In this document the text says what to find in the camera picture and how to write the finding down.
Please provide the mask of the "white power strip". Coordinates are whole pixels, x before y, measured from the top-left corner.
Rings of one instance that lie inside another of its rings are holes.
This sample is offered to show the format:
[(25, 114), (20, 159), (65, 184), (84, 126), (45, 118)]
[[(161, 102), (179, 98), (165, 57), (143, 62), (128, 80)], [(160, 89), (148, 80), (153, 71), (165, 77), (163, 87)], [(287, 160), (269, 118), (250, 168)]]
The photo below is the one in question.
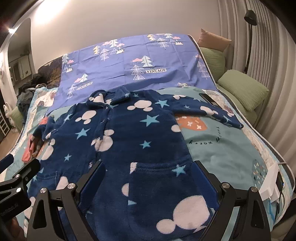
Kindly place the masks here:
[(284, 182), (280, 173), (280, 167), (279, 164), (275, 163), (268, 169), (264, 182), (260, 187), (259, 193), (262, 201), (267, 199), (271, 203), (278, 201), (283, 187)]

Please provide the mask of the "green pillow far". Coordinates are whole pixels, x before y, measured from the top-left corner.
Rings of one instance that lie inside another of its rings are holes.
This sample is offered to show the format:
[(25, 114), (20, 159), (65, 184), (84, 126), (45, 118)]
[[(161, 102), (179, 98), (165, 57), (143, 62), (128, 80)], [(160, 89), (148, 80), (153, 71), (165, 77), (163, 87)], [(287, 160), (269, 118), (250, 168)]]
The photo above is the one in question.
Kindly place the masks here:
[(200, 47), (200, 50), (207, 62), (215, 82), (217, 82), (226, 70), (225, 56), (223, 52), (205, 47)]

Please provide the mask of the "blue tree-print pillowcase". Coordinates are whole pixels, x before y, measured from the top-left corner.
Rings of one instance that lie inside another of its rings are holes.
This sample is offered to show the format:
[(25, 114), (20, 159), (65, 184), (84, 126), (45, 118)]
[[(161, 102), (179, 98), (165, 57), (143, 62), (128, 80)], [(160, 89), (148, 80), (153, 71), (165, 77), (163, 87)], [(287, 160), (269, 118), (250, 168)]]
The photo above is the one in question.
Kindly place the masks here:
[(56, 109), (84, 102), (96, 90), (129, 91), (182, 84), (216, 90), (197, 43), (184, 34), (148, 34), (112, 39), (62, 56)]

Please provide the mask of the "teal printed bed quilt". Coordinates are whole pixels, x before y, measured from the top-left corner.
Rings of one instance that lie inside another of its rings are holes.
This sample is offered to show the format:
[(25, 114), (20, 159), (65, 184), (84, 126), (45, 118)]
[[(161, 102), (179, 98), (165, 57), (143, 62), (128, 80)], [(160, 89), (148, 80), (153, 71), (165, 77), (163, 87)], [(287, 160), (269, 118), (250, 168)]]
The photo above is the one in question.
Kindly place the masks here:
[[(193, 88), (157, 92), (206, 102)], [(226, 126), (204, 115), (183, 115), (176, 120), (193, 162), (200, 161), (220, 181), (228, 181), (239, 189), (263, 183), (269, 152), (262, 142), (252, 142), (244, 128)]]

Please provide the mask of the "navy fleece baby onesie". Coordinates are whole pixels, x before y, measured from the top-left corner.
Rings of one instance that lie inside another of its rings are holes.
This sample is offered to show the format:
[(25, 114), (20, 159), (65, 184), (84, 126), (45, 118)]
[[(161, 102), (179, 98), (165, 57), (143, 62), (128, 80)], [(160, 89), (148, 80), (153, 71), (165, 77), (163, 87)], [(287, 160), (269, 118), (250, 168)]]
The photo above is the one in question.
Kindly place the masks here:
[(124, 87), (94, 92), (35, 131), (49, 144), (29, 199), (35, 201), (43, 187), (76, 183), (101, 161), (105, 177), (88, 183), (93, 197), (80, 199), (99, 240), (198, 240), (217, 206), (191, 172), (176, 120), (189, 114), (242, 128), (236, 116), (185, 95)]

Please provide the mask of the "green pillow near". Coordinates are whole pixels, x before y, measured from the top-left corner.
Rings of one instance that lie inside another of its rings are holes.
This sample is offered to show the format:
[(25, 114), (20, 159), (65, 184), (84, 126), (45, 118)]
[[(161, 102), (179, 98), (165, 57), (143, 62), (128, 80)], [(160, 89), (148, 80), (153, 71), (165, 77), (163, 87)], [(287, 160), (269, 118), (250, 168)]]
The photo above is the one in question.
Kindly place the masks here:
[(255, 110), (269, 94), (268, 88), (263, 84), (232, 69), (220, 77), (218, 84), (234, 95), (247, 111)]

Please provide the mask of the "dark clothes pile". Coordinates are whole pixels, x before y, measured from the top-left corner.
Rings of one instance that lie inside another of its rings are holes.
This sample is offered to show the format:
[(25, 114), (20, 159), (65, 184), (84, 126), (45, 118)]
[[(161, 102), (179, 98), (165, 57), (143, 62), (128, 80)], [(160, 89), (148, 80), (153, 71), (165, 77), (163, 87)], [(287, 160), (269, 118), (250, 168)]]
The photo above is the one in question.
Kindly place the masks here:
[(34, 74), (33, 79), (29, 80), (18, 89), (18, 100), (16, 106), (25, 120), (27, 118), (28, 110), (33, 99), (37, 87), (46, 87), (47, 80), (40, 74)]

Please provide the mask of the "tan pillow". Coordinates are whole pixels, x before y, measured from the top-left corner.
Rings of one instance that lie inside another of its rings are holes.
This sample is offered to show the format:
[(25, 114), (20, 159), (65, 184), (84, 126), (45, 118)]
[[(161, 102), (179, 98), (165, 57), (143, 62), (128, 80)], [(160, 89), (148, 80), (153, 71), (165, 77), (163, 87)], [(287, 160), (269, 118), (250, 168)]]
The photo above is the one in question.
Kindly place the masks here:
[(204, 29), (201, 29), (198, 45), (200, 47), (224, 52), (231, 42), (232, 40), (230, 39), (224, 38), (222, 36), (219, 36), (214, 33), (208, 32)]

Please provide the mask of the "pink folded garment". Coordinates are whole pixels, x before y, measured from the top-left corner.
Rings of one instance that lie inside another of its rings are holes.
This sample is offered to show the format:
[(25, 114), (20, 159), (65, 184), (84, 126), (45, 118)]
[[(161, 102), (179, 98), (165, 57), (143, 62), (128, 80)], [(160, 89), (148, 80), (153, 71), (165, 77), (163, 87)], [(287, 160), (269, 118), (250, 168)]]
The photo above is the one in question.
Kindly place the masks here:
[(44, 145), (42, 138), (43, 132), (45, 131), (48, 117), (44, 117), (34, 132), (29, 136), (27, 147), (22, 156), (22, 161), (28, 163), (32, 159), (36, 158)]

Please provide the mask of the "green pillow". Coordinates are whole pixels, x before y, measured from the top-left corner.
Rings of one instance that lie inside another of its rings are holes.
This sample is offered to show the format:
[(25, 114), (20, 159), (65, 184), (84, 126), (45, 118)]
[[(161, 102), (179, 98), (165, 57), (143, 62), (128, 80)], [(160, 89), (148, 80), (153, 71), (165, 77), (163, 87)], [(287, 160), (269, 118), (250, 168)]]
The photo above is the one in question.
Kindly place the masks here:
[(263, 84), (232, 69), (220, 77), (218, 84), (234, 95), (247, 111), (255, 110), (269, 94), (268, 88)]
[(200, 50), (207, 62), (215, 82), (217, 82), (226, 70), (225, 56), (223, 52), (205, 47), (200, 47)]

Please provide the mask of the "black floor lamp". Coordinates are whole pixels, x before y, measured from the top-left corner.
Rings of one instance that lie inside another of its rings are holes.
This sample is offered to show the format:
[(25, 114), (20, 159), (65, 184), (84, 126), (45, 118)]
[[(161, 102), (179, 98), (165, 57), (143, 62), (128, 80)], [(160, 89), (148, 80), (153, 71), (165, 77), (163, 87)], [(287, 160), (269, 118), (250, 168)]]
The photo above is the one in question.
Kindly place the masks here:
[(244, 73), (246, 74), (248, 72), (248, 67), (250, 63), (250, 56), (251, 56), (251, 48), (252, 48), (252, 27), (257, 26), (257, 16), (256, 13), (248, 9), (246, 11), (246, 14), (244, 16), (244, 20), (248, 23), (248, 33), (249, 33), (249, 39), (248, 39), (248, 55), (247, 55), (247, 61), (244, 68)]

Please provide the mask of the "black phone on bed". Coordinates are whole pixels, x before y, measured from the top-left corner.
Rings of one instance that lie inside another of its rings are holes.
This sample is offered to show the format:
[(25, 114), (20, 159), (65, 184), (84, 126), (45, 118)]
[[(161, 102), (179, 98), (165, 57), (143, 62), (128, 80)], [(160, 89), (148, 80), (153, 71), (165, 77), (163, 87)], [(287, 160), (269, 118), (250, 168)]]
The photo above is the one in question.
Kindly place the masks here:
[(205, 101), (207, 101), (208, 103), (210, 103), (211, 105), (220, 108), (220, 106), (217, 104), (217, 102), (215, 102), (210, 96), (208, 96), (205, 93), (200, 93), (199, 94)]

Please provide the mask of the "grey curtain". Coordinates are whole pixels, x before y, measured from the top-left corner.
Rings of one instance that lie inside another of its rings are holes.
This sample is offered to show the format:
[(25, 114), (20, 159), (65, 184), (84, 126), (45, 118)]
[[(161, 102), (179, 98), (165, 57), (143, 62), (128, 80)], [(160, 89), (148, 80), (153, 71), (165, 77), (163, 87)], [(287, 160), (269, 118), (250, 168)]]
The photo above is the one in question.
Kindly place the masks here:
[(227, 68), (242, 71), (248, 55), (248, 9), (257, 16), (247, 75), (269, 89), (255, 128), (290, 164), (295, 164), (295, 42), (278, 17), (260, 1), (218, 1), (220, 34), (231, 39)]

